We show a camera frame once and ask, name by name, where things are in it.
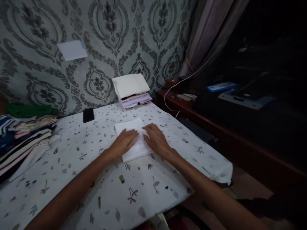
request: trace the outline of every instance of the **wall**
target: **wall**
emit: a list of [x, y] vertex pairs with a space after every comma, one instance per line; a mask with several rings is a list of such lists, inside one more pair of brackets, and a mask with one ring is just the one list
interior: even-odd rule
[[[195, 1], [7, 0], [0, 6], [0, 96], [62, 116], [117, 102], [111, 79], [142, 73], [151, 89], [177, 77]], [[82, 39], [65, 61], [57, 43]]]

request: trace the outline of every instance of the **floor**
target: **floor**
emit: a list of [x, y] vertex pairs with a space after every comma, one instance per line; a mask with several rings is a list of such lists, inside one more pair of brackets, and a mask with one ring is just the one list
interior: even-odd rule
[[[233, 186], [224, 191], [235, 199], [253, 199], [256, 197], [268, 199], [273, 195], [269, 189], [235, 165], [232, 180]], [[211, 230], [225, 230], [215, 215], [202, 204], [197, 195], [192, 195], [189, 199], [184, 201], [183, 205], [201, 218]], [[273, 221], [268, 218], [262, 218], [261, 220], [273, 230], [294, 229], [291, 223], [286, 220]], [[198, 230], [198, 227], [189, 218], [184, 217], [184, 222], [189, 230]]]

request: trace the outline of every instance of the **white cable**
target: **white cable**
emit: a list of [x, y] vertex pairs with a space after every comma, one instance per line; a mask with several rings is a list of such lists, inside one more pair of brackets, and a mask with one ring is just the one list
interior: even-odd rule
[[[203, 64], [195, 73], [193, 73], [191, 76], [187, 77], [186, 79], [183, 79], [182, 81], [178, 82], [177, 84], [175, 84], [175, 85], [172, 86], [171, 88], [173, 88], [173, 87], [175, 87], [176, 85], [178, 85], [179, 83], [181, 83], [181, 82], [183, 82], [183, 81], [189, 79], [190, 77], [192, 77], [193, 75], [195, 75], [198, 71], [200, 71], [200, 70], [208, 63], [208, 61], [213, 57], [213, 55], [215, 54], [215, 52], [218, 50], [219, 47], [220, 47], [220, 46], [217, 47], [217, 49], [214, 51], [214, 53], [211, 55], [211, 57], [210, 57], [210, 58], [205, 62], [205, 64]], [[170, 91], [171, 88], [169, 88], [169, 90], [168, 90], [168, 91], [166, 92], [166, 94], [164, 95], [164, 104], [165, 104], [165, 106], [166, 106], [169, 110], [171, 110], [171, 109], [166, 105], [165, 96], [169, 93], [169, 91]], [[178, 110], [171, 110], [171, 111], [173, 111], [173, 112], [178, 112], [177, 115], [176, 115], [176, 117], [175, 117], [175, 119], [177, 119], [177, 116], [178, 116], [178, 114], [180, 113], [180, 111], [178, 111]]]

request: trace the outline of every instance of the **forearm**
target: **forearm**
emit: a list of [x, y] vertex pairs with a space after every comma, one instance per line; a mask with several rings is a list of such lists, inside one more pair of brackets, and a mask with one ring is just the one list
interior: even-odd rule
[[258, 218], [182, 157], [167, 159], [190, 183], [227, 229], [267, 229]]
[[110, 160], [105, 152], [99, 155], [40, 211], [25, 229], [59, 229]]

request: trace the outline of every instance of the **table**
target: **table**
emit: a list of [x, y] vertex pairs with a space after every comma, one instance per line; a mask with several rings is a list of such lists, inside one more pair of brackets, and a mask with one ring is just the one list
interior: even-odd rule
[[[166, 92], [163, 89], [156, 93], [157, 105], [175, 116], [177, 112], [171, 112], [164, 104]], [[190, 119], [218, 138], [217, 146], [221, 154], [280, 197], [289, 196], [289, 188], [300, 190], [300, 186], [306, 183], [306, 173], [277, 154], [224, 127], [219, 121], [196, 112], [192, 109], [192, 101], [179, 101], [168, 96], [165, 100], [169, 108], [180, 111], [178, 117]]]
[[[1, 228], [24, 229], [74, 176], [111, 145], [116, 138], [114, 124], [136, 117], [145, 124], [157, 124], [170, 146], [206, 176], [230, 183], [232, 164], [153, 103], [126, 111], [116, 103], [94, 109], [94, 115], [95, 120], [85, 124], [82, 113], [59, 119], [55, 134], [61, 138], [51, 145], [51, 152], [0, 190]], [[109, 165], [63, 229], [132, 229], [191, 193], [183, 176], [155, 153]]]

